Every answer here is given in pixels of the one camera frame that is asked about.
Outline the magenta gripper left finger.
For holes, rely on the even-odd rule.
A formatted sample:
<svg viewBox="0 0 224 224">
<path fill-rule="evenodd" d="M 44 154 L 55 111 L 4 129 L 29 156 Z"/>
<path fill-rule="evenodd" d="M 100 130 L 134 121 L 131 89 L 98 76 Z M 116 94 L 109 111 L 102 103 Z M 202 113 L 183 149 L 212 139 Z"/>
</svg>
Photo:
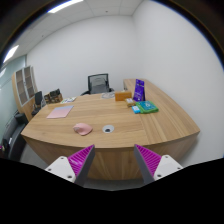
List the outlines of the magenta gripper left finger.
<svg viewBox="0 0 224 224">
<path fill-rule="evenodd" d="M 95 146 L 90 145 L 69 157 L 58 157 L 46 168 L 46 171 L 75 183 L 78 186 L 83 186 L 94 157 Z"/>
</svg>

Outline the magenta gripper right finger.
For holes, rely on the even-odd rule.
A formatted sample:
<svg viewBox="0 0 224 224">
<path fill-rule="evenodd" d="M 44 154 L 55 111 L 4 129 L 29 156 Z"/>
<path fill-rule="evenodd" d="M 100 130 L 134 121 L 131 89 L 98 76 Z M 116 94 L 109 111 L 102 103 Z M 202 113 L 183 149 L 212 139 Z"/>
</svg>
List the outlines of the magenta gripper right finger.
<svg viewBox="0 0 224 224">
<path fill-rule="evenodd" d="M 171 156 L 160 156 L 140 145 L 134 146 L 134 155 L 145 185 L 182 169 L 182 166 Z"/>
</svg>

